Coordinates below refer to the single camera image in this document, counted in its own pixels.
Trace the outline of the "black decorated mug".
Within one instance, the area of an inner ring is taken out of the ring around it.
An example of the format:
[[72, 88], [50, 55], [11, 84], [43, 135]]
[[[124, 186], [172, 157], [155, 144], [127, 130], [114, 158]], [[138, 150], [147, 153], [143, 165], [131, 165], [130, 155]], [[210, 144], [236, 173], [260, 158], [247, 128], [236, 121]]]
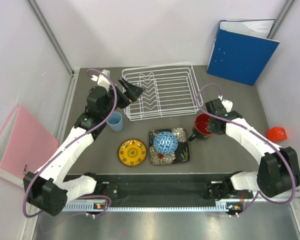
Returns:
[[207, 130], [209, 124], [210, 116], [202, 113], [199, 114], [195, 120], [192, 128], [192, 135], [188, 138], [189, 142], [195, 139], [206, 140], [211, 136], [211, 132]]

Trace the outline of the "light blue cup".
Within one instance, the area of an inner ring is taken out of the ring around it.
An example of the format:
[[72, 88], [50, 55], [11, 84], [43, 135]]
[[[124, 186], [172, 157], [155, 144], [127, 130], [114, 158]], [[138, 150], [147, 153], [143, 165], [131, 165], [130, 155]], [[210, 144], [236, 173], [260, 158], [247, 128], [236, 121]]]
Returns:
[[114, 111], [106, 122], [114, 132], [119, 133], [123, 130], [123, 117], [119, 112]]

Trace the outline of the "black floral square plate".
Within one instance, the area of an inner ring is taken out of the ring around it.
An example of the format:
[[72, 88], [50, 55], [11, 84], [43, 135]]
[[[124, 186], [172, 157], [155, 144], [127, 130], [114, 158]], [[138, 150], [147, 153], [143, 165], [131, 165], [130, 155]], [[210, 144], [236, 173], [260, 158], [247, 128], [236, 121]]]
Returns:
[[[178, 147], [172, 154], [158, 153], [154, 146], [154, 137], [160, 132], [171, 132], [178, 139]], [[149, 131], [149, 153], [150, 161], [153, 165], [170, 165], [185, 163], [190, 161], [189, 142], [186, 130], [184, 128], [158, 129]]]

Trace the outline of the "blue triangle pattern bowl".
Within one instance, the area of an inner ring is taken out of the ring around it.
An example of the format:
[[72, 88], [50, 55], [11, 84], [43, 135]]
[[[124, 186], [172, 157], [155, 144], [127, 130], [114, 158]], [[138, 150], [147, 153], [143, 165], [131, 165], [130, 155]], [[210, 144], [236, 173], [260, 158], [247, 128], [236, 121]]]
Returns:
[[169, 131], [159, 132], [153, 139], [154, 149], [163, 155], [170, 155], [178, 148], [177, 137]]

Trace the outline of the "yellow patterned round plate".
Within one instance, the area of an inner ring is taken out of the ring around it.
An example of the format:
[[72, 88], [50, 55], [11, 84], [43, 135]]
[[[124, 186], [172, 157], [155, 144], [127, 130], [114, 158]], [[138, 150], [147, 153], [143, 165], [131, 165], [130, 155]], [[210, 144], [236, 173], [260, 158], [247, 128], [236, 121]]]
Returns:
[[145, 161], [146, 157], [146, 145], [138, 139], [128, 139], [118, 149], [119, 161], [128, 167], [139, 166]]

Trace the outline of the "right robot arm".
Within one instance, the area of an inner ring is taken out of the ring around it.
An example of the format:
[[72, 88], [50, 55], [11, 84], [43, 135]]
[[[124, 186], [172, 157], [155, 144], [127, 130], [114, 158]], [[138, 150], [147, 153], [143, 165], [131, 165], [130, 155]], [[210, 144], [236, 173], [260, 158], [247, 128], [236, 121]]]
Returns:
[[297, 152], [281, 147], [258, 133], [238, 112], [232, 102], [220, 98], [205, 103], [209, 116], [207, 131], [226, 135], [238, 142], [258, 163], [258, 171], [233, 173], [223, 185], [223, 192], [235, 198], [242, 190], [259, 191], [268, 198], [300, 186]]

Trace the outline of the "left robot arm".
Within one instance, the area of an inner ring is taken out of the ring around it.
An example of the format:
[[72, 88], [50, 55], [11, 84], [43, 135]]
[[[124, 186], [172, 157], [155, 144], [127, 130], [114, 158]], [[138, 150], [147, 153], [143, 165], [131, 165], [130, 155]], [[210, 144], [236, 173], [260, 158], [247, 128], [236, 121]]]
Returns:
[[22, 204], [25, 217], [31, 217], [26, 211], [26, 204], [56, 216], [70, 201], [85, 195], [96, 199], [103, 194], [104, 187], [93, 173], [85, 173], [69, 181], [64, 179], [79, 156], [101, 134], [114, 111], [136, 102], [144, 92], [144, 88], [123, 78], [118, 81], [124, 92], [107, 78], [98, 80], [97, 85], [89, 90], [85, 110], [76, 120], [66, 140], [36, 172], [29, 171], [25, 174]]

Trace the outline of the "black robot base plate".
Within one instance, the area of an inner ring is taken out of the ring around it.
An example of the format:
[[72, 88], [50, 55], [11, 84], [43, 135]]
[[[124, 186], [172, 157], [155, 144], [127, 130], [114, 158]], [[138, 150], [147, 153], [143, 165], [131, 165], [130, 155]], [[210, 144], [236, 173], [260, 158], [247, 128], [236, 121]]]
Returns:
[[81, 199], [97, 199], [107, 196], [111, 200], [128, 198], [159, 198], [165, 196], [197, 197], [204, 200], [221, 200], [239, 194], [229, 180], [209, 179], [204, 175], [124, 175], [102, 178], [94, 192], [79, 196]]

